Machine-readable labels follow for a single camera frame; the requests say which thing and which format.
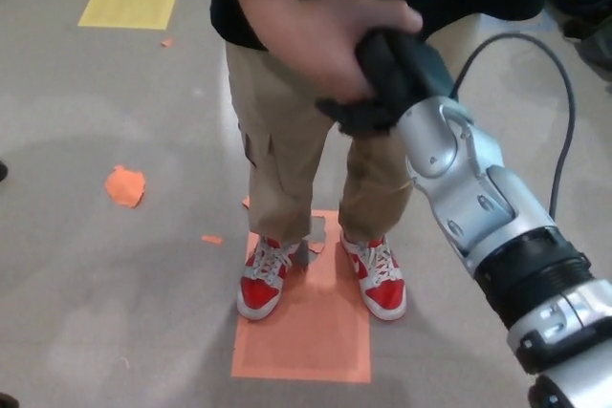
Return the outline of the person's right hand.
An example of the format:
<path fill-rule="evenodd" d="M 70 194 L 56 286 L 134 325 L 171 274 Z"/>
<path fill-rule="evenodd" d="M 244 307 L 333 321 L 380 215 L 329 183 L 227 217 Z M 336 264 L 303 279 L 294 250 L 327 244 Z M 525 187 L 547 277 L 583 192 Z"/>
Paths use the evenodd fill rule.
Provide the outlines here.
<path fill-rule="evenodd" d="M 374 95 L 355 57 L 369 30 L 423 25 L 404 0 L 251 0 L 243 10 L 274 57 L 341 103 Z"/>

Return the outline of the robot right black hand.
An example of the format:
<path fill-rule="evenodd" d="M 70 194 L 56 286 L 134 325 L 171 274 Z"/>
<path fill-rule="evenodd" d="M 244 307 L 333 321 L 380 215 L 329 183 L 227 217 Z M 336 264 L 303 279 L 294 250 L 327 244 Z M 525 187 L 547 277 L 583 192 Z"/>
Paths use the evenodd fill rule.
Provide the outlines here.
<path fill-rule="evenodd" d="M 448 97 L 453 90 L 454 80 L 441 55 L 406 32 L 371 30 L 355 55 L 374 95 L 349 104 L 331 98 L 316 102 L 347 136 L 386 134 L 412 106 L 431 97 Z"/>

